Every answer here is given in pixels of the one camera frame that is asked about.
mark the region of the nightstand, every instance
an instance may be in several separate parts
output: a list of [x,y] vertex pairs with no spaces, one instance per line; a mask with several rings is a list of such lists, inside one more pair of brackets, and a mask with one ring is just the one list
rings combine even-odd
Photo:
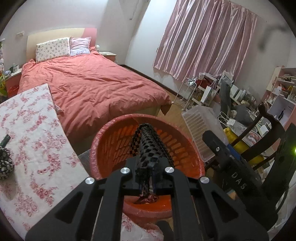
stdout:
[[15,73],[12,73],[10,77],[5,79],[8,98],[11,98],[17,95],[17,91],[20,86],[21,76],[22,76],[22,68],[18,69],[18,71],[16,71]]
[[99,54],[103,55],[105,58],[115,62],[116,54],[108,52],[108,51],[99,51]]

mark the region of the white tag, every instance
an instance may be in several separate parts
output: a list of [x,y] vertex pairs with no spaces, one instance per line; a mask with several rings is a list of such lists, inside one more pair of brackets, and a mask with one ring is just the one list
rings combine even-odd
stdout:
[[229,119],[229,120],[227,121],[227,125],[228,125],[228,126],[233,126],[234,123],[235,123],[235,119]]

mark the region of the baseboard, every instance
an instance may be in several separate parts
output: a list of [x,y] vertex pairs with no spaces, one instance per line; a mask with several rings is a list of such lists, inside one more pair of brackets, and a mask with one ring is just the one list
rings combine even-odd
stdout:
[[127,65],[125,65],[125,64],[120,64],[120,66],[125,67],[125,68],[127,68],[127,69],[129,69],[129,70],[131,70],[131,71],[133,71],[133,72],[135,72],[135,73],[137,73],[137,74],[139,74],[140,76],[143,76],[143,77],[145,77],[146,79],[149,79],[149,80],[153,81],[154,83],[158,84],[160,87],[164,88],[165,90],[167,90],[168,92],[172,93],[173,95],[177,95],[177,92],[171,90],[171,89],[168,88],[167,86],[165,86],[165,85],[163,85],[162,83],[158,82],[157,80],[155,80],[155,79],[149,77],[148,75],[145,75],[145,74],[143,74],[142,72],[137,71],[136,69],[133,69],[132,67],[127,66]]

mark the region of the wall outlet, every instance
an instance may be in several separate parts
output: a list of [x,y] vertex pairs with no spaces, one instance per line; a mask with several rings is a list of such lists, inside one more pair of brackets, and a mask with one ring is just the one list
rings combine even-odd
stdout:
[[17,34],[18,37],[23,37],[25,35],[25,32],[24,31],[21,31]]

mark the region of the clear plastic container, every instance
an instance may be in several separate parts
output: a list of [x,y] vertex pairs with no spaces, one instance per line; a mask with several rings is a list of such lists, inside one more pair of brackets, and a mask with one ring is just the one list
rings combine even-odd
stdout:
[[196,105],[192,109],[182,112],[182,117],[204,162],[214,156],[214,153],[202,140],[205,131],[211,130],[225,145],[229,144],[212,108]]

